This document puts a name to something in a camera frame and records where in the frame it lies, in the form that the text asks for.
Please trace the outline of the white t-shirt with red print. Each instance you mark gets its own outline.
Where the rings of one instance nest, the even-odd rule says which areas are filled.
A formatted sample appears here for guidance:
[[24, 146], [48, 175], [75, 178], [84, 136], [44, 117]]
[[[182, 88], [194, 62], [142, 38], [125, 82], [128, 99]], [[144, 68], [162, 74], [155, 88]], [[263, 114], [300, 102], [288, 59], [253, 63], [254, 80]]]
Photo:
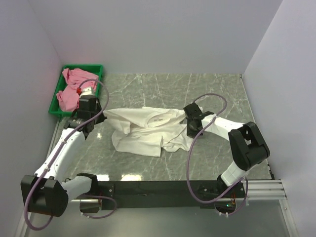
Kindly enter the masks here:
[[162, 149], [188, 151], [193, 141], [182, 123], [185, 113], [179, 109], [118, 108], [106, 110], [105, 115], [114, 128], [112, 144], [118, 152], [160, 157]]

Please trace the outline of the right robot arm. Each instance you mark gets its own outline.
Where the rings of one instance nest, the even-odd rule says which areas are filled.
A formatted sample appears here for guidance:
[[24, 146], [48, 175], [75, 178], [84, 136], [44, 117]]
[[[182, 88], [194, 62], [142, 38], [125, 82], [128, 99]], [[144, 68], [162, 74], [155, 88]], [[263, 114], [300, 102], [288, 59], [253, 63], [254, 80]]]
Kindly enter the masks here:
[[245, 177], [249, 170], [270, 156], [270, 150], [254, 122], [240, 123], [202, 112], [196, 103], [184, 108], [187, 135], [195, 138], [203, 132], [213, 133], [230, 143], [233, 161], [218, 177], [217, 193], [228, 197], [234, 191], [233, 183]]

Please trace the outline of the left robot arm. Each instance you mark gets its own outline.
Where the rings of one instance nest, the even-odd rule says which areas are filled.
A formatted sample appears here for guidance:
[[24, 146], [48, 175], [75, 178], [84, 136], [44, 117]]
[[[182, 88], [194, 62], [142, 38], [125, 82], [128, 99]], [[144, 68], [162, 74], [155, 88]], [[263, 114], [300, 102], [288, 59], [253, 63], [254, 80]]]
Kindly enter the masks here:
[[21, 180], [24, 213], [29, 212], [60, 217], [68, 203], [81, 195], [94, 198], [99, 192], [96, 175], [80, 173], [69, 184], [63, 181], [69, 165], [95, 125], [106, 117], [99, 99], [94, 95], [79, 98], [76, 109], [64, 124], [56, 146], [34, 173]]

